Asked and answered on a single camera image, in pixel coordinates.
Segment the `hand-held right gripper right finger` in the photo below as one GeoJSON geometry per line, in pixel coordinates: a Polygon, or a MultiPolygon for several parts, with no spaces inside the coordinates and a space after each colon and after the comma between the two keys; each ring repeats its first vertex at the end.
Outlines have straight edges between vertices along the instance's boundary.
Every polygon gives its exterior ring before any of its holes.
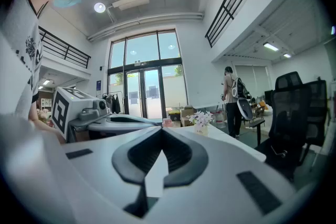
{"type": "Polygon", "coordinates": [[[204,146],[208,166],[190,185],[164,190],[157,223],[290,223],[313,192],[312,184],[295,190],[254,149],[227,135],[177,132],[204,146]]]}

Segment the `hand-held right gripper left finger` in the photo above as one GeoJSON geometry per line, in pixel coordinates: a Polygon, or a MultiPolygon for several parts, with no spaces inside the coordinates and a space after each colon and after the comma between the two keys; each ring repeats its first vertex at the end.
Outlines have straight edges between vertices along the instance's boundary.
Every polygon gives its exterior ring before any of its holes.
{"type": "Polygon", "coordinates": [[[44,223],[163,223],[148,207],[144,179],[162,129],[150,127],[91,142],[60,145],[39,134],[39,219],[44,223]]]}

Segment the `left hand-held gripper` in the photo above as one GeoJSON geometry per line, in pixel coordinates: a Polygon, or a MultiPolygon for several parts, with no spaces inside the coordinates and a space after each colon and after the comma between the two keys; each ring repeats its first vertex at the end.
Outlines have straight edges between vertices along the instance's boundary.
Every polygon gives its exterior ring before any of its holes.
{"type": "Polygon", "coordinates": [[[58,87],[51,120],[67,142],[76,142],[76,132],[85,131],[87,127],[90,139],[96,140],[162,126],[163,122],[162,119],[109,114],[110,110],[104,99],[98,99],[78,89],[58,87]]]}

